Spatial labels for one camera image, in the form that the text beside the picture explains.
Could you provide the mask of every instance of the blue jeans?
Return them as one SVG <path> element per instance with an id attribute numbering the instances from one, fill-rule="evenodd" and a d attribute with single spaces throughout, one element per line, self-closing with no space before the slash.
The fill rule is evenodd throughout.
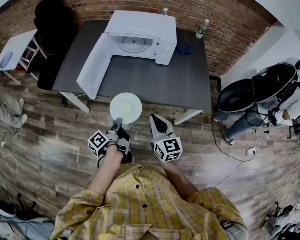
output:
<path id="1" fill-rule="evenodd" d="M 215 114 L 215 119 L 218 121 L 226 121 L 233 115 L 241 114 L 242 112 L 237 113 L 224 113 L 218 111 Z M 242 116 L 239 120 L 237 120 L 230 128 L 224 130 L 224 136 L 232 140 L 234 136 L 248 130 L 260 126 L 263 120 L 258 112 L 258 106 L 255 104 L 252 108 L 245 112 L 244 116 Z"/>

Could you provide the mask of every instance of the plaid shirt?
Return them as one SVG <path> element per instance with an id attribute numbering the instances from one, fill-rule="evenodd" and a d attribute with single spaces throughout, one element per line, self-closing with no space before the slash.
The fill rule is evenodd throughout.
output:
<path id="1" fill-rule="evenodd" d="M 181 199 L 165 171 L 155 165 L 122 164 L 106 196 L 83 190 L 56 217 L 51 240 L 226 240 L 220 222 L 244 226 L 236 207 L 216 188 Z"/>

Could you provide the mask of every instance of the table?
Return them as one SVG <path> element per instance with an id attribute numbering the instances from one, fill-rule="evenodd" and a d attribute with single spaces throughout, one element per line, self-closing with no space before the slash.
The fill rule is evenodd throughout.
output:
<path id="1" fill-rule="evenodd" d="M 35 38 L 37 32 L 38 30 L 34 29 L 29 32 L 10 38 L 0 54 L 0 64 L 1 64 L 1 61 L 3 60 L 5 55 L 8 52 L 12 52 L 12 57 L 9 63 L 6 65 L 5 68 L 0 67 L 0 72 L 5 73 L 8 77 L 14 80 L 19 86 L 21 85 L 21 83 L 18 80 L 16 80 L 12 75 L 10 75 L 7 71 L 15 70 L 18 64 L 20 64 L 25 70 L 28 71 L 28 67 L 32 59 L 38 54 L 38 52 L 41 52 L 42 55 L 47 59 L 47 55 L 43 52 L 43 50 L 41 49 L 41 47 L 39 46 Z M 31 41 L 33 41 L 34 44 L 36 45 L 37 47 L 36 49 L 29 47 Z M 30 52 L 33 52 L 32 58 L 29 59 L 27 57 L 26 58 L 23 57 L 23 54 L 25 53 L 26 49 L 28 49 Z M 33 73 L 31 73 L 30 75 L 38 81 L 38 78 Z"/>
<path id="2" fill-rule="evenodd" d="M 85 22 L 68 51 L 53 86 L 54 91 L 68 93 L 67 99 L 87 113 L 89 108 L 73 93 L 85 93 L 77 84 L 77 79 L 108 22 Z M 177 41 L 179 44 L 187 42 L 194 53 L 180 55 L 175 51 L 168 66 L 156 64 L 152 59 L 113 56 L 98 95 L 115 97 L 120 93 L 133 93 L 142 102 L 189 108 L 187 113 L 175 120 L 175 125 L 202 111 L 211 111 L 204 41 L 197 39 L 195 33 L 182 29 L 177 29 Z"/>

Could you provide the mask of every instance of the brick wall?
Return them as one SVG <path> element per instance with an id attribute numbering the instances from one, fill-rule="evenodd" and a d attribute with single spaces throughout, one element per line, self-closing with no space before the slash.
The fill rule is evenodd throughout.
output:
<path id="1" fill-rule="evenodd" d="M 0 52 L 10 37 L 35 28 L 35 8 L 42 0 L 12 0 L 0 10 Z M 162 13 L 177 26 L 195 32 L 210 19 L 204 37 L 211 75 L 226 73 L 271 27 L 276 19 L 253 0 L 64 0 L 76 21 L 109 19 L 115 10 Z"/>

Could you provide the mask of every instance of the gray table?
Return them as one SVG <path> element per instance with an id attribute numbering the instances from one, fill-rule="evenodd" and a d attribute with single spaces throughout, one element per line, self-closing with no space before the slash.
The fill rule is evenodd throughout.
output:
<path id="1" fill-rule="evenodd" d="M 69 93 L 67 98 L 87 113 L 89 109 L 73 93 L 85 93 L 77 84 L 77 79 L 108 22 L 93 20 L 84 24 L 53 86 L 54 91 Z M 152 59 L 113 56 L 98 96 L 115 97 L 120 93 L 133 93 L 142 102 L 191 109 L 175 124 L 202 111 L 210 111 L 210 81 L 204 41 L 197 39 L 193 32 L 177 29 L 177 42 L 187 42 L 194 52 L 192 55 L 180 55 L 176 50 L 168 66 L 156 64 Z"/>

